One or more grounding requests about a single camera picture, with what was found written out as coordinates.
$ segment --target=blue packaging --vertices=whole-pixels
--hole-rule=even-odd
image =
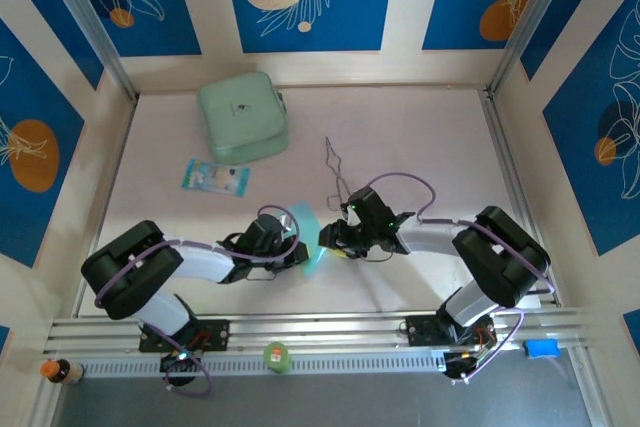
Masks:
[[[191,159],[182,188],[244,197],[250,173],[249,167],[230,167]]]

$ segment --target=purple cable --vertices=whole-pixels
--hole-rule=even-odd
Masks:
[[[502,340],[502,342],[500,342],[500,344],[498,345],[498,347],[495,348],[495,350],[493,352],[491,352],[489,354],[489,356],[487,357],[487,360],[485,360],[484,362],[482,362],[482,364],[480,364],[480,367],[476,367],[476,369],[471,372],[469,375],[467,375],[464,379],[456,379],[453,382],[469,382],[471,379],[473,379],[482,369],[484,369],[489,362],[491,362],[496,355],[498,355],[498,353],[502,350],[502,348],[507,345],[511,339],[513,339],[513,336],[516,335],[516,332],[518,332],[518,329],[520,329],[520,326],[522,326],[522,322],[524,322],[524,311],[522,309],[517,309],[517,308],[513,308],[513,309],[499,309],[497,310],[497,312],[515,312],[520,314],[520,318],[518,319],[518,322],[516,322],[516,325],[513,327],[513,329],[511,329],[511,332],[509,332],[509,334]]]
[[[424,179],[421,179],[420,177],[418,177],[417,175],[413,175],[413,174],[407,174],[406,172],[388,172],[386,174],[382,174],[379,175],[377,177],[374,177],[373,180],[371,180],[367,185],[365,185],[365,187],[369,187],[371,184],[373,184],[374,182],[377,182],[380,179],[384,179],[385,177],[408,177],[410,179],[413,180],[417,180],[418,182],[420,182],[422,185],[424,185],[427,189],[429,189],[429,192],[431,192],[431,200],[429,200],[429,202],[427,202],[425,204],[424,207],[422,207],[418,213],[416,214],[416,218],[418,220],[420,220],[420,216],[422,215],[422,213],[427,210],[429,207],[431,207],[433,205],[433,203],[436,201],[436,190],[431,186],[431,184],[429,182],[427,182]]]
[[[420,221],[421,224],[464,225],[465,227],[471,227],[471,228],[481,232],[482,234],[486,235],[491,240],[493,240],[496,244],[498,244],[502,248],[504,248],[504,250],[509,252],[509,254],[511,254],[511,256],[513,256],[515,259],[517,259],[518,262],[520,262],[522,265],[524,265],[529,272],[531,272],[533,275],[535,275],[538,280],[544,282],[545,285],[547,286],[547,290],[548,291],[535,290],[533,292],[530,292],[530,294],[533,294],[533,293],[536,293],[536,294],[552,294],[555,291],[555,288],[553,287],[553,284],[551,284],[551,282],[549,282],[549,280],[544,276],[544,274],[542,272],[540,272],[538,269],[536,269],[531,262],[529,262],[527,259],[525,259],[513,247],[511,247],[509,244],[507,244],[504,240],[502,240],[500,237],[498,237],[496,234],[491,232],[486,227],[484,227],[484,226],[482,226],[480,224],[477,224],[475,222],[470,222],[468,220],[458,220],[458,221],[455,221],[453,219],[418,219],[418,220]]]
[[[208,250],[211,252],[216,252],[218,254],[224,254],[224,255],[228,255],[230,257],[238,257],[241,259],[247,259],[247,260],[257,260],[257,261],[267,261],[267,262],[275,262],[278,260],[282,260],[284,258],[286,258],[289,254],[291,254],[296,247],[298,246],[298,242],[300,240],[300,225],[298,224],[298,220],[294,217],[294,215],[289,212],[287,209],[285,209],[284,207],[280,207],[277,205],[265,205],[263,207],[260,207],[260,209],[258,210],[258,216],[266,209],[278,209],[281,210],[282,212],[284,212],[285,214],[287,214],[289,216],[289,218],[293,221],[294,225],[296,226],[296,239],[293,241],[293,245],[284,253],[284,254],[280,254],[277,255],[275,257],[258,257],[255,255],[246,255],[246,254],[240,254],[237,252],[232,252],[230,250],[226,250],[226,249],[222,249],[220,247],[213,247],[213,245],[211,244],[206,244],[204,242],[196,242],[193,240],[180,240],[180,239],[172,239],[172,240],[165,240],[164,242],[160,242],[158,244],[155,244],[151,247],[149,247],[148,249],[146,249],[145,251],[143,251],[142,253],[138,254],[133,260],[129,261],[129,263],[127,263],[127,265],[125,265],[120,271],[118,271],[118,273],[116,275],[114,275],[111,279],[109,279],[109,281],[102,287],[102,289],[100,289],[98,291],[98,293],[96,294],[96,300],[94,305],[97,308],[102,308],[102,299],[104,298],[104,296],[107,294],[107,292],[109,292],[109,290],[120,280],[122,279],[125,275],[127,275],[129,273],[129,271],[131,271],[137,264],[138,262],[141,262],[143,259],[145,259],[147,256],[151,255],[152,253],[154,253],[156,250],[160,250],[163,247],[167,247],[167,246],[185,246],[185,247],[192,247],[195,249],[202,249],[202,250]],[[158,334],[161,338],[163,338],[165,341],[167,341],[169,344],[171,344],[174,348],[176,348],[179,351],[185,352],[187,354],[187,356],[189,357],[189,359],[191,359],[191,361],[194,363],[194,365],[200,369],[202,371],[202,373],[204,374],[204,376],[207,378],[207,382],[208,382],[208,387],[204,392],[189,392],[186,390],[175,390],[175,389],[171,389],[173,392],[179,394],[179,395],[184,395],[187,397],[204,397],[205,395],[208,395],[212,390],[213,390],[213,378],[211,377],[211,374],[209,374],[209,371],[205,368],[204,365],[202,365],[202,363],[191,353],[191,351],[183,348],[180,344],[178,344],[175,340],[173,340],[169,335],[165,334],[162,330],[160,330],[158,327],[155,327],[153,325],[147,324],[149,326],[149,328],[151,330],[153,330],[156,334]],[[169,371],[167,371],[165,377],[164,377],[164,381],[167,385],[171,385],[169,384]]]

